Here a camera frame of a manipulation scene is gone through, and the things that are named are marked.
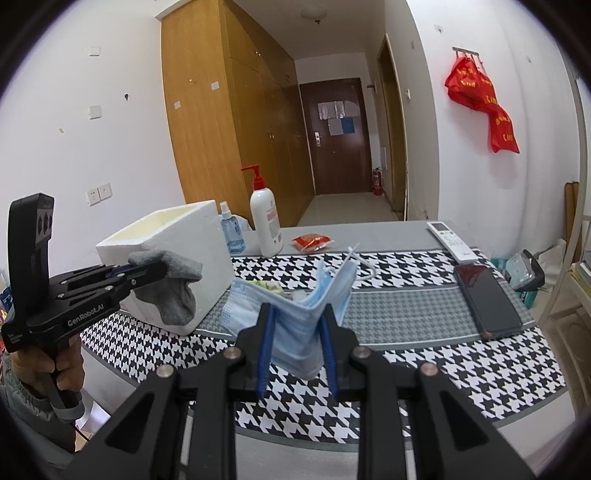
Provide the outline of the person left hand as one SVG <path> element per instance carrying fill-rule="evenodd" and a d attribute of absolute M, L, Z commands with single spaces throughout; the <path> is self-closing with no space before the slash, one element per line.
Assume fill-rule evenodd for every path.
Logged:
<path fill-rule="evenodd" d="M 57 373 L 57 388 L 62 392 L 79 393 L 85 380 L 79 336 L 69 339 L 68 346 L 61 350 L 55 360 L 36 347 L 10 353 L 4 358 L 5 383 L 12 381 L 23 395 L 33 402 L 48 399 L 41 377 Z"/>

